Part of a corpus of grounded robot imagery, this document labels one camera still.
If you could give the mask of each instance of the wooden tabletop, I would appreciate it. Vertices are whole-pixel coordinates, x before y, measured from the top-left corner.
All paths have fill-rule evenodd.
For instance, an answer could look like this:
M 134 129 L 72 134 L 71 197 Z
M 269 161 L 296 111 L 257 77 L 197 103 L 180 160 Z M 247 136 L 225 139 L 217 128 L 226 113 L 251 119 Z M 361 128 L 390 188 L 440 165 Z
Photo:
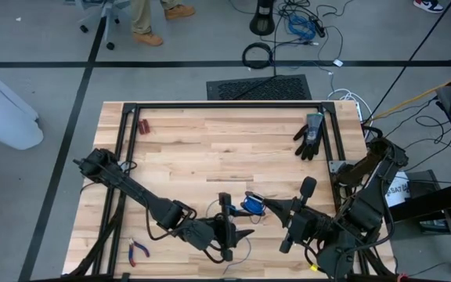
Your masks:
M 346 158 L 359 160 L 365 157 L 366 147 L 354 103 L 338 101 L 335 106 Z M 94 147 L 114 151 L 122 107 L 123 102 L 103 104 Z M 144 109 L 139 118 L 149 122 L 151 132 L 136 136 L 133 161 L 138 167 L 131 171 L 131 177 L 158 197 L 179 200 L 195 208 L 198 217 L 205 217 L 219 212 L 218 203 L 210 206 L 218 199 L 219 192 L 230 193 L 238 207 L 247 190 L 265 197 L 289 199 L 299 196 L 302 180 L 311 176 L 318 183 L 308 205 L 334 215 L 323 143 L 313 161 L 301 161 L 294 156 L 300 141 L 294 142 L 292 137 L 305 123 L 305 115 L 315 111 L 309 108 Z M 130 124 L 128 121 L 121 160 L 126 154 Z M 333 155 L 337 156 L 329 118 L 327 127 Z M 95 243 L 105 196 L 106 188 L 99 184 L 85 188 L 82 193 L 64 273 L 76 268 Z M 129 198 L 115 276 L 129 272 L 134 278 L 326 277 L 308 268 L 301 246 L 293 246 L 288 254 L 279 252 L 287 230 L 281 228 L 280 221 L 270 211 L 259 224 L 252 223 L 249 218 L 234 219 L 234 223 L 238 230 L 253 229 L 255 232 L 248 236 L 249 243 L 242 240 L 233 249 L 233 262 L 240 262 L 250 253 L 248 259 L 230 266 L 225 272 L 228 263 L 214 264 L 203 252 L 178 238 L 152 241 L 146 232 L 144 207 Z M 155 236 L 163 233 L 152 219 L 150 226 Z M 386 234 L 383 227 L 381 236 Z M 135 268 L 128 262 L 130 237 L 150 251 L 150 258 L 146 258 L 140 250 L 135 250 Z M 389 242 L 377 249 L 384 264 L 393 271 L 395 261 Z M 101 272 L 106 272 L 109 250 L 110 241 L 106 244 Z M 359 271 L 357 262 L 355 270 Z

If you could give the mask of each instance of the chair wheel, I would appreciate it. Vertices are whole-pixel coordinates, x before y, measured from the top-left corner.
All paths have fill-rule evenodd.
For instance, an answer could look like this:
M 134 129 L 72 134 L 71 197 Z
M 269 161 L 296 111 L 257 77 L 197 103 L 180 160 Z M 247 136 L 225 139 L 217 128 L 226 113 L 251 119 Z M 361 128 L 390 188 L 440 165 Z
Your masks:
M 84 25 L 80 26 L 79 29 L 80 29 L 81 31 L 83 31 L 83 33 L 87 33 L 87 32 L 88 32 L 88 28 L 85 27 Z

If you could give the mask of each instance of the pliers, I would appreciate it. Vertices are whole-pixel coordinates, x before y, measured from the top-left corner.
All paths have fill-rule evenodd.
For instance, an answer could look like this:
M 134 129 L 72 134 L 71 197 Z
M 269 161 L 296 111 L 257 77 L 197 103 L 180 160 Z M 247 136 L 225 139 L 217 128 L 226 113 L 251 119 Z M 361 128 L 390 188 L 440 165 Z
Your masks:
M 146 247 L 142 246 L 141 244 L 137 243 L 135 240 L 133 240 L 133 238 L 130 238 L 128 240 L 129 244 L 130 244 L 130 248 L 128 249 L 128 260 L 130 261 L 130 265 L 132 267 L 135 267 L 135 261 L 133 260 L 133 246 L 135 245 L 137 248 L 141 249 L 145 254 L 146 257 L 149 258 L 150 254 L 149 254 L 149 250 L 147 250 Z

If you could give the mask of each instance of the white cable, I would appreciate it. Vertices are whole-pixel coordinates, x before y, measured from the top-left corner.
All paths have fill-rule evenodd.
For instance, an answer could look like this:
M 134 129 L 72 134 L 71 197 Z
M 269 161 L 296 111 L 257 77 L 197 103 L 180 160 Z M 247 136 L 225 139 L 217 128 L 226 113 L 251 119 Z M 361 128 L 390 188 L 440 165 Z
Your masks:
M 365 100 L 362 99 L 358 94 L 356 94 L 356 93 L 354 93 L 354 92 L 351 92 L 351 91 L 348 90 L 348 89 L 337 89 L 337 90 L 335 90 L 335 91 L 332 91 L 330 94 L 328 94 L 327 99 L 331 99 L 331 96 L 332 96 L 333 94 L 337 93 L 337 92 L 345 92 L 345 95 L 343 95 L 341 98 L 339 98 L 339 100 L 344 100 L 344 101 L 352 100 L 352 101 L 355 101 L 355 103 L 360 103 L 360 101 L 361 101 L 361 103 L 362 103 L 363 105 L 365 105 L 366 109 L 367 109 L 368 112 L 370 113 L 370 119 L 373 119 L 373 116 L 371 116 L 372 110 L 370 109 L 370 107 L 368 106 L 368 104 L 365 102 Z M 367 131 L 366 134 L 365 134 L 365 140 L 368 139 L 368 135 L 369 135 L 369 134 L 370 134 L 370 131 Z

